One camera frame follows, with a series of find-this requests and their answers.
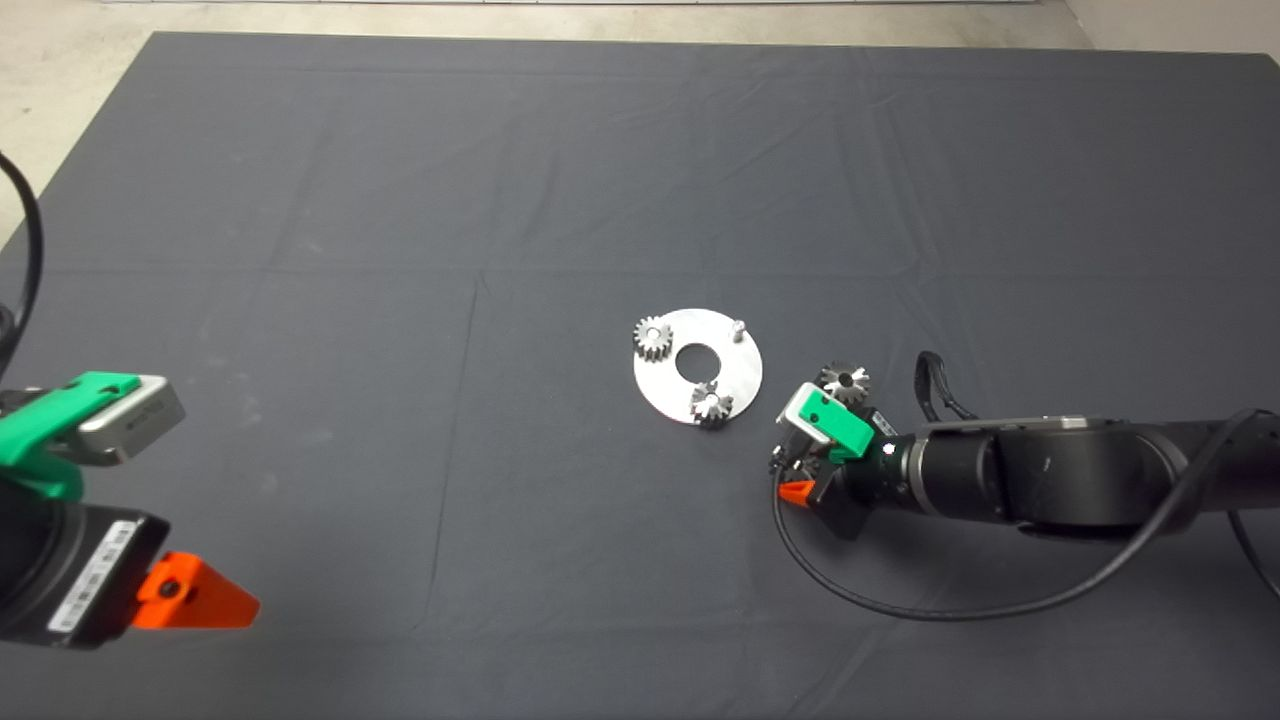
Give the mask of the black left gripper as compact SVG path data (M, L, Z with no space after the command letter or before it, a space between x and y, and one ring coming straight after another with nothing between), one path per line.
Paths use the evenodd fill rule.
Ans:
M132 621L146 630L251 626L259 598L198 555L166 552L151 568L170 529L136 509L56 500L3 511L3 641L96 650Z

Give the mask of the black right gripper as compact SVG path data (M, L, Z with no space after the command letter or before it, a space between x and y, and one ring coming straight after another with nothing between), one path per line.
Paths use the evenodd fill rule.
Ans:
M902 464L909 439L896 432L876 406L854 411L872 427L864 455L852 457L837 447L817 455L814 480L778 483L778 498L791 505L809 505L819 521L842 541L854 541L872 512L897 507L905 483Z

